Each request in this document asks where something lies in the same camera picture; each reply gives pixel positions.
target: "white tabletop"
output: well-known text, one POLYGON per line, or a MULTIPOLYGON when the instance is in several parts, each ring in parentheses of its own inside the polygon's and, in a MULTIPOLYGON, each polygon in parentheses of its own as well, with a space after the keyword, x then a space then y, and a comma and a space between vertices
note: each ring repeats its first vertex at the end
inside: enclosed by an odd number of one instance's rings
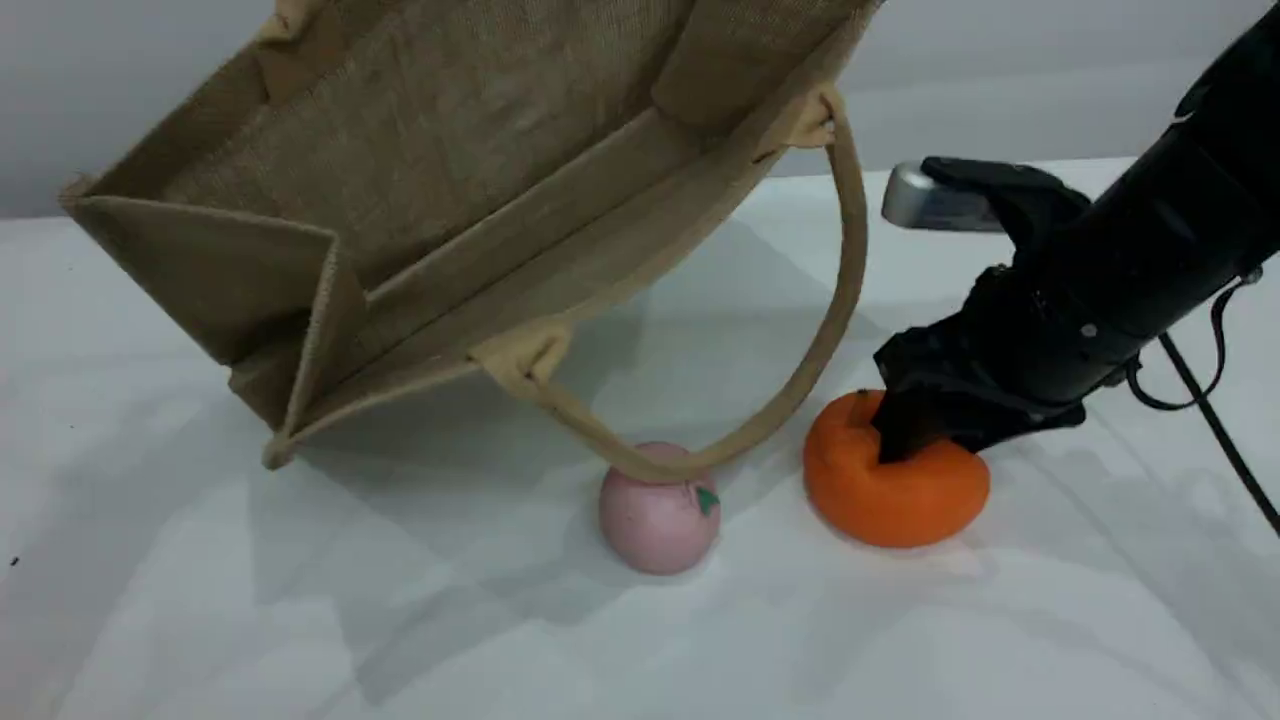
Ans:
MULTIPOLYGON (((1125 161, 1047 167, 1097 192, 1125 161)), ((561 377, 636 441, 710 439, 803 352, 837 220, 827 178, 768 181, 589 324, 561 377)), ((722 537, 673 579, 609 555, 603 465, 481 377, 262 470, 268 432, 225 372, 105 254, 65 219, 0 223, 0 716, 1280 716, 1280 543, 1194 410, 1107 391, 1084 427, 987 452, 988 507, 933 548, 872 550, 814 516, 799 447, 817 411, 877 386, 892 332, 1011 254, 873 223, 841 352, 718 474, 722 537)), ((1280 495, 1274 307, 1280 281, 1230 311, 1215 400, 1280 495)), ((1202 377, 1206 315, 1176 333, 1202 377)), ((1176 397, 1160 355, 1148 383, 1176 397)))

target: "burlap fabric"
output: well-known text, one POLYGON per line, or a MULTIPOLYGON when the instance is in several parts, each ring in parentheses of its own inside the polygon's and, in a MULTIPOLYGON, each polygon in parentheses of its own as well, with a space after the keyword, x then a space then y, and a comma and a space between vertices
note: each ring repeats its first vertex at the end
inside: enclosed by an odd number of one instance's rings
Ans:
POLYGON ((264 461, 475 369, 623 471, 678 482, 776 430, 861 284, 828 85, 876 0, 278 0, 259 36, 64 206, 275 432, 264 461), (572 324, 653 282, 787 146, 827 146, 832 306, 795 375, 655 462, 556 386, 572 324))

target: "pink ball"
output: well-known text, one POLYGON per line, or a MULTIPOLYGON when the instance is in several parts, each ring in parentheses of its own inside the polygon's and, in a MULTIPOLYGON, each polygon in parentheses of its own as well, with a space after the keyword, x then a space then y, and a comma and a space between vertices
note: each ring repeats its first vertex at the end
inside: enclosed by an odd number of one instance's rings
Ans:
MULTIPOLYGON (((639 446, 653 457, 689 455, 666 442, 639 446)), ((622 560, 653 575, 675 575, 707 555, 719 533, 721 509, 709 477, 654 486, 611 468, 600 487, 600 530, 622 560)))

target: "bag handle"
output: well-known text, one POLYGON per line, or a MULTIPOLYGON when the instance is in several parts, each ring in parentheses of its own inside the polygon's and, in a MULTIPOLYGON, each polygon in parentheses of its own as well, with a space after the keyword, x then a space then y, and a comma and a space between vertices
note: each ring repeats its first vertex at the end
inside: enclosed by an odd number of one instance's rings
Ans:
POLYGON ((274 106, 311 87, 346 56, 343 20, 332 0, 275 0, 253 55, 274 106))
POLYGON ((818 88, 814 100, 817 113, 813 108, 806 109, 801 115, 800 132, 792 133, 786 145, 827 149, 840 199, 840 270, 831 305, 804 359, 782 389, 755 415, 699 452, 658 460, 622 441, 581 400, 552 380, 552 373, 568 350, 567 329, 543 329, 522 338, 493 341, 502 347, 493 351, 477 348, 474 355, 480 364, 503 388, 536 402, 611 465, 654 484, 686 482, 737 457, 777 432, 813 391, 840 346, 858 305, 867 266, 867 197, 849 118, 833 87, 818 88))
POLYGON ((326 0, 275 0, 271 17, 257 29, 257 42, 292 42, 320 12, 326 0))

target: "wire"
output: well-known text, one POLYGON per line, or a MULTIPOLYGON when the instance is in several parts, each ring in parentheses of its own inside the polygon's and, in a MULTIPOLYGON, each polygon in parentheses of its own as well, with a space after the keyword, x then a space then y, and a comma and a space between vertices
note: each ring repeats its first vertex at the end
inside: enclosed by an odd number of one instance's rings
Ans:
POLYGON ((1244 286, 1253 284, 1258 282, 1262 277, 1261 272, 1256 270, 1243 278, 1240 282, 1235 283, 1226 290, 1222 295, 1213 300, 1213 306, 1210 310, 1210 320, 1213 325, 1213 343, 1217 346, 1217 370, 1213 373, 1213 380, 1210 382, 1207 388, 1201 388, 1199 380, 1196 379, 1196 374, 1192 373, 1190 365, 1187 364, 1187 359, 1174 345, 1174 338, 1169 333, 1160 334, 1160 345, 1165 348, 1165 354, 1169 355, 1169 361, 1174 364, 1174 369, 1178 370, 1178 377, 1181 378, 1183 384, 1187 386, 1187 391, 1192 393, 1192 398, 1188 402, 1174 404, 1165 402, 1164 400, 1157 400, 1142 389, 1138 384, 1138 369, 1140 365, 1137 359, 1129 363, 1125 369, 1125 379, 1129 382, 1129 389, 1133 391, 1134 397, 1147 407, 1162 411, 1175 411, 1185 410, 1192 405, 1199 407, 1201 415, 1204 416, 1204 423, 1208 424, 1208 429, 1213 433, 1213 439, 1217 441, 1219 447, 1222 448, 1222 454, 1226 455, 1226 461, 1231 464, 1231 469, 1240 478, 1244 484, 1244 489, 1249 492, 1253 498, 1253 503, 1258 506, 1262 511, 1262 516, 1267 519, 1271 529, 1275 530, 1276 537, 1280 537, 1280 512, 1276 511, 1275 505, 1271 503, 1271 498, 1267 497, 1266 491, 1258 483, 1258 479, 1253 475, 1249 465, 1244 461, 1244 456, 1240 455, 1239 448, 1231 439, 1231 434, 1226 432, 1226 427, 1222 424, 1222 419, 1219 418, 1217 411, 1213 410, 1213 405, 1210 404, 1208 396, 1217 389, 1219 382, 1222 379, 1222 372, 1226 368, 1226 332, 1222 329, 1222 318, 1226 313, 1226 305, 1231 301, 1235 291, 1244 286))
POLYGON ((1222 448, 1226 455, 1226 461, 1231 464, 1235 474, 1239 475, 1240 482, 1244 483, 1244 489, 1249 491, 1249 496, 1253 497, 1254 505, 1262 511, 1262 515, 1271 524, 1271 529, 1275 530, 1276 537, 1280 537, 1280 512, 1276 512, 1275 505, 1271 505, 1271 498, 1267 497, 1266 491, 1258 484, 1258 479, 1253 477, 1253 471, 1249 470, 1248 464, 1244 462, 1244 457, 1240 451, 1235 447, 1235 442, 1231 441, 1230 433, 1222 425, 1222 420, 1217 416, 1213 406, 1208 402, 1208 393, 1202 392, 1199 383, 1196 382, 1196 375, 1192 374, 1190 366, 1187 365, 1187 360, 1183 354, 1178 351, 1178 346, 1174 345, 1174 338, 1169 337, 1167 333, 1160 336, 1160 345, 1164 346, 1165 354, 1169 355, 1169 360, 1174 364, 1174 369, 1178 370, 1178 375, 1183 378, 1183 383, 1187 384, 1187 389, 1190 391, 1193 396, 1198 398, 1196 402, 1199 405, 1201 415, 1204 416, 1204 421, 1208 423, 1210 432, 1213 433, 1213 438, 1217 445, 1222 448))
MULTIPOLYGON (((1199 383, 1196 383, 1196 389, 1192 391, 1192 398, 1187 402, 1166 402, 1164 400, 1157 400, 1147 393, 1147 391, 1142 389, 1142 384, 1138 383, 1138 370, 1142 365, 1138 363, 1138 359, 1134 357, 1125 368, 1125 380, 1129 382, 1129 389, 1133 391, 1133 396, 1138 398, 1138 402, 1142 402, 1152 410, 1176 413, 1178 410, 1187 410, 1193 405, 1199 405, 1202 400, 1207 400, 1208 396, 1217 389, 1217 384, 1222 382, 1222 372, 1226 369, 1226 331, 1222 329, 1222 316, 1226 313, 1226 305, 1231 301, 1235 291, 1247 284, 1253 284, 1254 282, 1257 281, 1242 279, 1213 300, 1213 306, 1210 309, 1208 316, 1210 323, 1213 325, 1213 345, 1217 346, 1217 370, 1213 373, 1213 379, 1208 383, 1208 387, 1201 391, 1199 383)), ((1164 345, 1164 338, 1169 337, 1169 334, 1164 333, 1160 337, 1161 345, 1164 345)))

